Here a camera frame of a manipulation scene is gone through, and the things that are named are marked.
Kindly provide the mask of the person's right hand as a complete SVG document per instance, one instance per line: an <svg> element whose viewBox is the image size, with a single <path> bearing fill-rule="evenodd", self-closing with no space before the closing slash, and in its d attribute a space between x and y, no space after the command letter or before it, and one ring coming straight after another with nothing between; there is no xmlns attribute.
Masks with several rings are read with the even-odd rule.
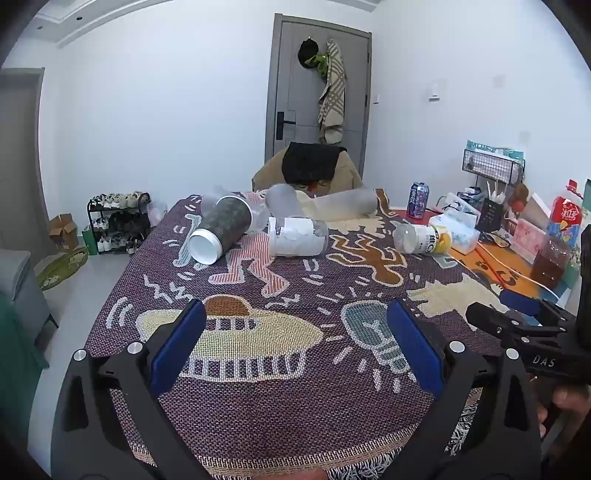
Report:
<svg viewBox="0 0 591 480"><path fill-rule="evenodd" d="M567 445L576 436L590 410L590 387L567 385L541 376L532 377L530 383L538 400L540 437L544 438L547 435L549 407L553 405L560 411L559 416L566 416L557 442L559 445Z"/></svg>

